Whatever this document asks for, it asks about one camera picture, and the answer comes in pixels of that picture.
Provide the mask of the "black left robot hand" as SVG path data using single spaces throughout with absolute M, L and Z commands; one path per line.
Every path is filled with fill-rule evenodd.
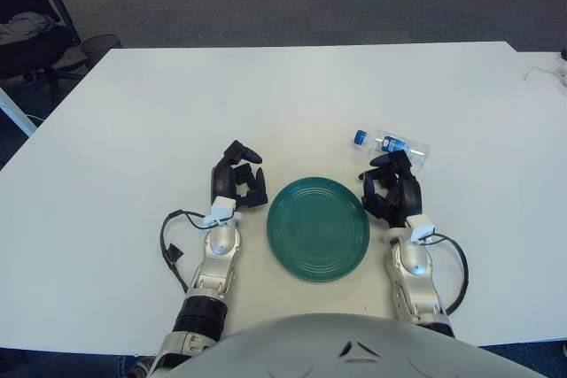
M 263 170 L 256 174 L 252 164 L 260 165 L 261 156 L 251 148 L 234 140 L 224 151 L 211 173 L 211 202 L 226 197 L 236 202 L 236 208 L 253 208 L 268 203 Z

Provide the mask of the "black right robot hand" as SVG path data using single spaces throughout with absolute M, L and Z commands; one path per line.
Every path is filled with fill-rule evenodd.
M 422 192 L 404 150 L 372 159 L 372 169 L 361 173 L 364 209 L 390 228 L 404 228 L 406 219 L 423 212 Z

